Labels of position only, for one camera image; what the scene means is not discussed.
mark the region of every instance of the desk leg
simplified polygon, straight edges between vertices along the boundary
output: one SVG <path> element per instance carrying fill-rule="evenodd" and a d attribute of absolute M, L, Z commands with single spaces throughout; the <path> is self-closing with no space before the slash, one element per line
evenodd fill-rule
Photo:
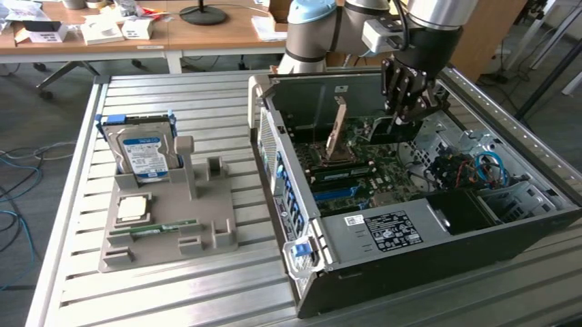
<path fill-rule="evenodd" d="M 512 64 L 515 63 L 515 61 L 518 61 L 520 53 L 523 52 L 523 50 L 526 50 L 527 44 L 531 42 L 536 32 L 539 31 L 539 28 L 542 27 L 548 12 L 554 8 L 555 1 L 556 0 L 547 1 L 546 7 L 543 7 L 543 13 L 544 13 L 543 18 L 534 20 L 534 23 L 528 27 L 526 35 L 520 38 L 518 48 L 515 49 L 515 51 L 512 51 L 511 55 L 507 58 L 507 61 L 504 62 L 504 66 L 506 66 L 504 70 L 510 70 Z"/>
<path fill-rule="evenodd" d="M 578 17 L 581 12 L 582 12 L 582 7 L 578 7 L 578 9 L 574 10 L 574 12 L 570 14 L 570 16 L 566 17 L 560 26 L 558 27 L 558 30 L 554 33 L 552 38 L 546 43 L 546 46 L 543 47 L 542 51 L 539 52 L 538 56 L 535 57 L 532 64 L 530 65 L 528 68 L 536 69 L 539 67 L 542 60 L 546 58 L 548 52 L 552 50 L 552 48 L 555 47 L 555 45 L 560 41 L 560 38 L 562 38 L 563 34 L 566 33 L 568 26 L 571 25 L 574 19 Z"/>
<path fill-rule="evenodd" d="M 181 74 L 180 58 L 181 58 L 180 50 L 172 50 L 165 52 L 167 67 L 171 74 Z"/>
<path fill-rule="evenodd" d="M 567 83 L 566 87 L 562 90 L 562 94 L 571 95 L 574 90 L 578 88 L 578 85 L 582 83 L 582 72 L 578 73 L 578 76 Z"/>

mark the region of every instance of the desk lamp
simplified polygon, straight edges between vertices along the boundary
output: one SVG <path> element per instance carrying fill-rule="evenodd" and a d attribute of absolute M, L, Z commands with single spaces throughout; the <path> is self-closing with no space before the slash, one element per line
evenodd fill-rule
<path fill-rule="evenodd" d="M 204 7 L 204 0 L 199 0 L 197 7 L 180 10 L 180 17 L 193 25 L 216 25 L 225 21 L 227 13 L 215 7 Z"/>

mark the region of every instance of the black lamp base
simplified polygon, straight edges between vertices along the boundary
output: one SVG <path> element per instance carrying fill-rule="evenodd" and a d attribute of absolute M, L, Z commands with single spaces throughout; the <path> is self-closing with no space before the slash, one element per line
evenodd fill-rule
<path fill-rule="evenodd" d="M 204 12 L 199 7 L 185 7 L 180 10 L 181 19 L 193 25 L 216 25 L 227 20 L 227 13 L 220 9 L 204 6 Z"/>

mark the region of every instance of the blue hard drive label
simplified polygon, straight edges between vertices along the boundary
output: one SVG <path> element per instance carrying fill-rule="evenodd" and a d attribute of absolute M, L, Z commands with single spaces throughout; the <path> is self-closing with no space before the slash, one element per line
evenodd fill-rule
<path fill-rule="evenodd" d="M 133 138 L 123 141 L 133 174 L 155 178 L 167 174 L 165 156 L 159 152 L 160 138 Z"/>

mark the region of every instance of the robotic arm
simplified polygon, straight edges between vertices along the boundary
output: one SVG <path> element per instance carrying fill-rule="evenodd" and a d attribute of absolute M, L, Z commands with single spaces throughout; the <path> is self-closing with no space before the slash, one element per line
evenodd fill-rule
<path fill-rule="evenodd" d="M 478 0 L 408 0 L 406 11 L 390 0 L 295 0 L 288 16 L 280 74 L 322 72 L 328 51 L 360 57 L 392 52 L 382 62 L 382 94 L 396 124 L 442 108 L 432 95 L 438 72 L 448 63 Z"/>

